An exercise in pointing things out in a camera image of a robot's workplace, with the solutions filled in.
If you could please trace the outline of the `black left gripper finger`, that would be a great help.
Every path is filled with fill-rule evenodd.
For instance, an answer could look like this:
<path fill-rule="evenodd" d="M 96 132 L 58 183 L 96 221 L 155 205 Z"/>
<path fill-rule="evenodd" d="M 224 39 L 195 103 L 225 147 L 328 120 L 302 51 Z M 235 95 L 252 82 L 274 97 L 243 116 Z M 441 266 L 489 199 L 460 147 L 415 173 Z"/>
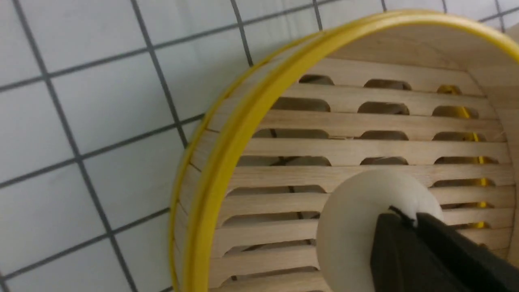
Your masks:
<path fill-rule="evenodd" d="M 517 292 L 517 268 L 436 217 L 391 206 L 377 218 L 370 268 L 377 292 Z"/>

